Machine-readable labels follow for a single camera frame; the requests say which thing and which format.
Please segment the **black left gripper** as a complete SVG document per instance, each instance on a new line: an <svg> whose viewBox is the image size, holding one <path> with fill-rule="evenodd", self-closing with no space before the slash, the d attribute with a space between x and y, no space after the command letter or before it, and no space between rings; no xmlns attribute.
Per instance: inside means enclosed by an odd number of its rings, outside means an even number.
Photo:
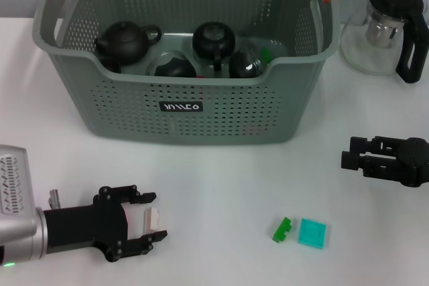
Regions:
<svg viewBox="0 0 429 286"><path fill-rule="evenodd" d="M44 211L48 231L46 252L61 253L80 248L97 248L109 262L146 255L154 242L167 237L161 230L128 239L124 203L150 204L155 192L140 194L136 186L102 187L88 206Z"/></svg>

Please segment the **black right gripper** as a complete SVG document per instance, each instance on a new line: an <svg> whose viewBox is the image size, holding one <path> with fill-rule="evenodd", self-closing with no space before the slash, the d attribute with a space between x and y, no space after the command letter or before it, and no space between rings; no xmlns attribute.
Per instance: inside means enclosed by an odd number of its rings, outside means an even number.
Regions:
<svg viewBox="0 0 429 286"><path fill-rule="evenodd" d="M397 156L397 160L364 155L366 153ZM428 183L428 142L415 137L406 140L380 136L371 140L351 137L350 152L341 154L341 168L362 169L364 177L400 181L403 186L418 188Z"/></svg>

